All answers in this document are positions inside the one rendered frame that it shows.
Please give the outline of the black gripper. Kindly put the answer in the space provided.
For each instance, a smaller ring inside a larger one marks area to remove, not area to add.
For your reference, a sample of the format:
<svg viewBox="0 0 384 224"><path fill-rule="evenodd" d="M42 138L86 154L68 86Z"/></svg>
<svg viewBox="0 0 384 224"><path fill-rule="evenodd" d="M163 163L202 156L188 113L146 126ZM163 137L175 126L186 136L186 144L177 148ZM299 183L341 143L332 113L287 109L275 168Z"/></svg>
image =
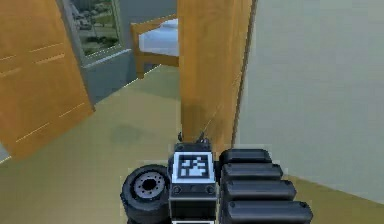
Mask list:
<svg viewBox="0 0 384 224"><path fill-rule="evenodd" d="M127 224L169 222L169 184L167 168L163 165L144 165L132 171L120 193Z"/></svg>

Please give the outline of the orange wooden chest of drawers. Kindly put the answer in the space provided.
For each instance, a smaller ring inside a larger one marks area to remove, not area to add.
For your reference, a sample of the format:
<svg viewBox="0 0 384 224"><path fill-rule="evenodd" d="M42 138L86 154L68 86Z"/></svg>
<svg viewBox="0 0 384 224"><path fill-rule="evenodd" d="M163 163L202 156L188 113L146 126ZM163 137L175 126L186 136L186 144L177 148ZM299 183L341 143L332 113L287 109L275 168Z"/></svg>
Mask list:
<svg viewBox="0 0 384 224"><path fill-rule="evenodd" d="M23 159L90 116L56 0L0 0L0 143Z"/></svg>

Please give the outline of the orange wooden room door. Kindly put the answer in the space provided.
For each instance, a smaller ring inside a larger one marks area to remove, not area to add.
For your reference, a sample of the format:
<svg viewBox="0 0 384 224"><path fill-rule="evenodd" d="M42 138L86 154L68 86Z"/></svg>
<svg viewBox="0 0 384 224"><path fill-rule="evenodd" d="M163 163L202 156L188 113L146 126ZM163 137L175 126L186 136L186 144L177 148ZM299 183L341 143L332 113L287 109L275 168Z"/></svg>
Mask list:
<svg viewBox="0 0 384 224"><path fill-rule="evenodd" d="M183 140L233 145L240 84L258 0L177 0Z"/></svg>

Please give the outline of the wooden bed with white mattress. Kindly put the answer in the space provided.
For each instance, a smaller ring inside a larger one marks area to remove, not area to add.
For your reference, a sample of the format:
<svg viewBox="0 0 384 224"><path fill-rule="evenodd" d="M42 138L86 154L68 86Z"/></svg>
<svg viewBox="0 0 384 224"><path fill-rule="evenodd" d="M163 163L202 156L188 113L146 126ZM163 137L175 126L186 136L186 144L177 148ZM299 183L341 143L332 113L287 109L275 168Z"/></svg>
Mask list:
<svg viewBox="0 0 384 224"><path fill-rule="evenodd" d="M179 66L178 19L176 14L131 23L131 49L136 75L144 78L146 64Z"/></svg>

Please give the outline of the window with grey frame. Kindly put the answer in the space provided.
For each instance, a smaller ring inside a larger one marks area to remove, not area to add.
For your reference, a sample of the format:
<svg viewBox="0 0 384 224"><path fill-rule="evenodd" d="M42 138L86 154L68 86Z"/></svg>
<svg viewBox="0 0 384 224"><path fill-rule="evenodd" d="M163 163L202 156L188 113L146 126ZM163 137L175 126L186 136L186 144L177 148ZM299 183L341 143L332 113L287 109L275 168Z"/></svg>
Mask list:
<svg viewBox="0 0 384 224"><path fill-rule="evenodd" d="M121 0L57 0L57 3L82 67L129 51Z"/></svg>

